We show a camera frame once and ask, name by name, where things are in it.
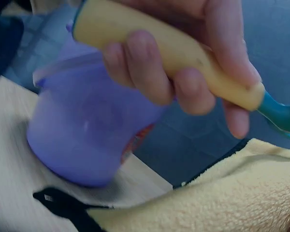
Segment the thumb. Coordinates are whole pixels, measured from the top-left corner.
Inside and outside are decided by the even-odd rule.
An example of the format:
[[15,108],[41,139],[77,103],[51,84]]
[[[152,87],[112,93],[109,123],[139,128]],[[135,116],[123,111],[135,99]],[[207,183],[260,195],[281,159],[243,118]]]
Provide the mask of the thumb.
[[208,0],[205,21],[210,46],[226,74],[245,86],[261,81],[248,58],[241,1]]

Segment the hand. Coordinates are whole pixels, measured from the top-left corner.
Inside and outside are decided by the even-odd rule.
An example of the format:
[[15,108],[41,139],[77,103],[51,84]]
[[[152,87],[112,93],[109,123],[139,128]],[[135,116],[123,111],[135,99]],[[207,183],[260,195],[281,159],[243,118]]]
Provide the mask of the hand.
[[[240,0],[116,0],[163,20],[211,47],[224,71],[249,87],[261,80],[250,63],[243,36]],[[170,81],[163,70],[155,39],[146,31],[135,31],[125,43],[109,44],[103,51],[110,76],[122,85],[139,89],[157,104],[169,104],[177,96],[188,114],[203,115],[215,105],[201,73],[180,70]],[[249,130],[248,112],[224,101],[229,130],[244,137]]]

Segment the purple cup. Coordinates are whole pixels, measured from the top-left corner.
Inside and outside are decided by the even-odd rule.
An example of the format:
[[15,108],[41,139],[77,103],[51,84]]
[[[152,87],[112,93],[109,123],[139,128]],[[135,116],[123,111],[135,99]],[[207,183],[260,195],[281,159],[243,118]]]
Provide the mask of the purple cup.
[[33,79],[41,92],[28,143],[50,170],[86,187],[107,185],[131,139],[165,110],[113,82],[100,52],[72,37],[58,61]]

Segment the orange label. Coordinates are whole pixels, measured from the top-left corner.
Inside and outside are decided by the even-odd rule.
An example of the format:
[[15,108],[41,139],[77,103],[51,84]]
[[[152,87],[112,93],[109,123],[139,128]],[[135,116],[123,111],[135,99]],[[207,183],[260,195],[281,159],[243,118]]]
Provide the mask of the orange label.
[[130,139],[121,155],[121,164],[123,164],[127,160],[127,158],[131,155],[131,153],[135,151],[139,147],[139,145],[141,145],[144,138],[153,128],[154,124],[150,124],[148,127],[145,127],[144,129],[140,130],[133,138]]

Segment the teal spoon head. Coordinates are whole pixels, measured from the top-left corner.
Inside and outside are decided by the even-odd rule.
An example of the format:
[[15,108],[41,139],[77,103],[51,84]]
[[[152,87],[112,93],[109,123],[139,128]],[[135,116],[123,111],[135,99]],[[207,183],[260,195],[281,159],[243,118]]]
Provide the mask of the teal spoon head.
[[268,124],[279,133],[290,138],[290,106],[275,101],[268,92],[265,92],[264,99],[259,113],[266,117]]

